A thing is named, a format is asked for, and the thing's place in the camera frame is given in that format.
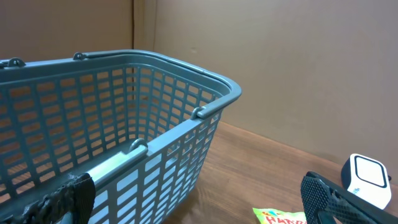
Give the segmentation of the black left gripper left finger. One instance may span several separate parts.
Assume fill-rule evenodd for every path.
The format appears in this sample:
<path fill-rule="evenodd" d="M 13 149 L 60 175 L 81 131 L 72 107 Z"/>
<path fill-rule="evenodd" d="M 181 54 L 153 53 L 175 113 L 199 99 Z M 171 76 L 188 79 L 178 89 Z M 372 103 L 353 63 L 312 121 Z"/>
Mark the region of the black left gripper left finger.
<path fill-rule="evenodd" d="M 91 175 L 74 176 L 56 191 L 24 208 L 22 214 L 1 219 L 2 224 L 88 224 L 96 197 Z"/>

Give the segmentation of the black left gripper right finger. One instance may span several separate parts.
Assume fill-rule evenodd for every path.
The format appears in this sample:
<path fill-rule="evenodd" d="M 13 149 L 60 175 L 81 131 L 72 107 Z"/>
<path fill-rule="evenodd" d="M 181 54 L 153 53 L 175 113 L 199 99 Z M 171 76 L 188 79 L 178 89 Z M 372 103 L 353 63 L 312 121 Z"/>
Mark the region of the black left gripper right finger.
<path fill-rule="evenodd" d="M 397 217 L 313 171 L 303 177 L 300 193 L 309 224 L 397 224 Z"/>

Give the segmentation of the Haribo gummy candy bag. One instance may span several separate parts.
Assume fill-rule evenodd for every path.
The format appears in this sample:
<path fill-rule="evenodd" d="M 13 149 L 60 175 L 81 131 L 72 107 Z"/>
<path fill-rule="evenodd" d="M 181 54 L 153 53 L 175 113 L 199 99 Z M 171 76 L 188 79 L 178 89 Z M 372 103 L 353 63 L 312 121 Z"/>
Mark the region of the Haribo gummy candy bag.
<path fill-rule="evenodd" d="M 273 208 L 253 208 L 260 224 L 307 224 L 304 212 L 283 212 Z"/>

